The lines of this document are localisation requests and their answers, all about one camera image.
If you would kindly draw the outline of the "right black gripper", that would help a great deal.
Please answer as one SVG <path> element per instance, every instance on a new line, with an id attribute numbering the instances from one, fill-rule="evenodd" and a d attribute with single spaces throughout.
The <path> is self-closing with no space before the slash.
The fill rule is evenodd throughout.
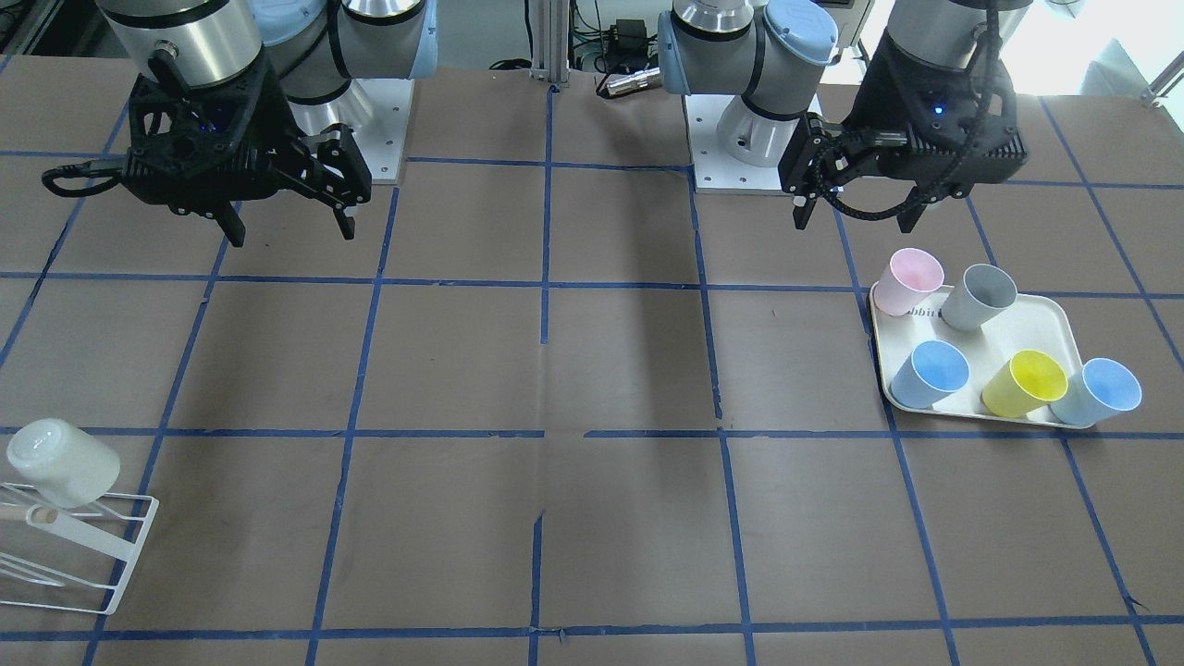
<path id="1" fill-rule="evenodd" d="M 121 173 L 140 201 L 208 212 L 242 248 L 246 228 L 232 201 L 291 187 L 332 209 L 342 238 L 355 239 L 352 209 L 371 201 L 373 181 L 354 130 L 333 123 L 305 136 L 268 55 L 211 87 L 191 84 L 168 51 L 152 51 L 147 64 L 149 73 L 131 87 Z"/>

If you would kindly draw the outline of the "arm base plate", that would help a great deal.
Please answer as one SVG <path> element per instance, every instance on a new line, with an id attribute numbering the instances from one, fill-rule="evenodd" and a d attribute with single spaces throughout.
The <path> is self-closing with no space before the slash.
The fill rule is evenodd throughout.
<path id="1" fill-rule="evenodd" d="M 736 94 L 690 94 L 684 111 L 699 192 L 786 194 L 778 165 L 798 119 L 762 117 Z"/>
<path id="2" fill-rule="evenodd" d="M 292 119 L 307 134 L 317 134 L 341 122 L 352 129 L 373 182 L 397 185 L 401 181 L 405 149 L 412 110 L 414 81 L 360 79 L 334 100 L 322 103 L 289 102 Z"/>

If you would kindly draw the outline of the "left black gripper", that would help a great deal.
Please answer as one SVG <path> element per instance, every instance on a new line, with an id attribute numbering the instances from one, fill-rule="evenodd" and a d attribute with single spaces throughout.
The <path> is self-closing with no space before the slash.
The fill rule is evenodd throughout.
<path id="1" fill-rule="evenodd" d="M 990 79 L 980 59 L 971 62 L 972 71 L 938 68 L 883 36 L 856 92 L 851 128 L 817 113 L 796 119 L 778 164 L 781 191 L 794 198 L 796 230 L 807 228 L 819 201 L 842 209 L 837 188 L 870 173 L 877 132 L 902 132 L 905 145 L 884 147 L 877 168 L 880 177 L 918 184 L 897 214 L 899 230 L 912 233 L 933 199 L 929 184 L 948 168 L 972 130 L 982 92 L 999 109 L 989 111 L 980 137 L 946 184 L 955 192 L 1015 177 L 1030 153 L 1019 132 L 1012 81 L 1002 62 L 995 63 Z"/>

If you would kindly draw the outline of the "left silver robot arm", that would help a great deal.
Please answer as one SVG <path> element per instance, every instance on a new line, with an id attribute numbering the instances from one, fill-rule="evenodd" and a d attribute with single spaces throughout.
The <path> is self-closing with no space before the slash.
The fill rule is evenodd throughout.
<path id="1" fill-rule="evenodd" d="M 667 92 L 727 94 L 720 139 L 774 167 L 794 226 L 817 201 L 908 233 L 931 206 L 1029 161 L 1000 50 L 1027 1 L 897 1 L 841 122 L 810 111 L 839 30 L 812 1 L 675 1 L 659 14 Z"/>

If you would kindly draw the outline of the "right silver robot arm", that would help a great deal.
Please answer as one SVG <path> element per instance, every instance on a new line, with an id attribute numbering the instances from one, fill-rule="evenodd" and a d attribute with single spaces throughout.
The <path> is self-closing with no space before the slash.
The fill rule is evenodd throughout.
<path id="1" fill-rule="evenodd" d="M 369 201 L 372 173 L 346 111 L 360 81 L 427 79 L 433 1 L 101 1 L 139 70 L 130 145 L 112 181 L 139 201 L 213 220 L 242 246 L 236 201 L 295 192 L 332 210 Z"/>

